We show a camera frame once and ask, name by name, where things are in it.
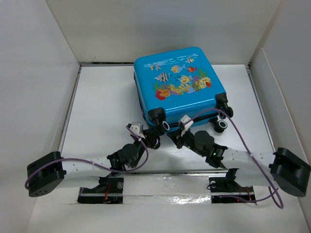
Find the blue hard-shell suitcase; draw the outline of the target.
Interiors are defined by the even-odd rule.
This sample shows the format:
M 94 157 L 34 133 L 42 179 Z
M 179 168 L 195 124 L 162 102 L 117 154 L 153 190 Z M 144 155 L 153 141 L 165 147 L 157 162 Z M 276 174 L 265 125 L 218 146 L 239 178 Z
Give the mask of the blue hard-shell suitcase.
M 143 118 L 154 127 L 151 112 L 162 108 L 173 130 L 188 115 L 194 125 L 208 122 L 222 133 L 225 118 L 233 117 L 226 91 L 199 47 L 167 51 L 138 58 L 134 62 L 134 80 Z

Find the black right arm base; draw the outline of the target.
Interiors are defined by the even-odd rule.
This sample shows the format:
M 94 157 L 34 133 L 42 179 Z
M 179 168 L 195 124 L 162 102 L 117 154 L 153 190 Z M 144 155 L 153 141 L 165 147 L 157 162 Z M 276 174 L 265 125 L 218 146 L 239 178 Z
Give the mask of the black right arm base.
M 207 190 L 211 194 L 211 203 L 249 203 L 256 200 L 253 187 L 242 187 L 225 177 L 210 177 Z

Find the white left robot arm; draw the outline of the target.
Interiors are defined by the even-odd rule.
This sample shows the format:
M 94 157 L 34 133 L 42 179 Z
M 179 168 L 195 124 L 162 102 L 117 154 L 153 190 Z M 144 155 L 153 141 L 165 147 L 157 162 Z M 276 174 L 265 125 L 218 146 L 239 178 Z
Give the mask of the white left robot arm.
M 105 177 L 132 173 L 143 167 L 149 159 L 149 149 L 158 149 L 160 133 L 156 129 L 143 130 L 137 134 L 127 127 L 132 144 L 126 144 L 105 158 L 64 158 L 53 151 L 27 165 L 25 189 L 28 196 L 37 198 L 51 193 L 64 181 L 93 178 L 92 188 L 104 192 L 108 188 Z

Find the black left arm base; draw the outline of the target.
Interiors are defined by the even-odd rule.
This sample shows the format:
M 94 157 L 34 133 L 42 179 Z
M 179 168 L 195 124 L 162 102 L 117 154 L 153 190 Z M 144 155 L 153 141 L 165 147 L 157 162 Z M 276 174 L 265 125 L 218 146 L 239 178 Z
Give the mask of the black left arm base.
M 100 177 L 96 187 L 80 188 L 77 202 L 80 204 L 122 204 L 123 183 L 123 177 Z

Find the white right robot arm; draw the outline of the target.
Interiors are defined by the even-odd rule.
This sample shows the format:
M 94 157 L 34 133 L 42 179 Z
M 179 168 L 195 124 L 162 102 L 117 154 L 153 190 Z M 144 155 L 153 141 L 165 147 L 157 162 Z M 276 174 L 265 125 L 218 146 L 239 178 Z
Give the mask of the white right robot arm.
M 278 148 L 274 153 L 248 154 L 215 143 L 207 131 L 176 130 L 167 135 L 178 149 L 186 147 L 210 166 L 228 170 L 224 181 L 230 191 L 241 186 L 269 186 L 295 197 L 306 195 L 311 167 L 286 148 Z

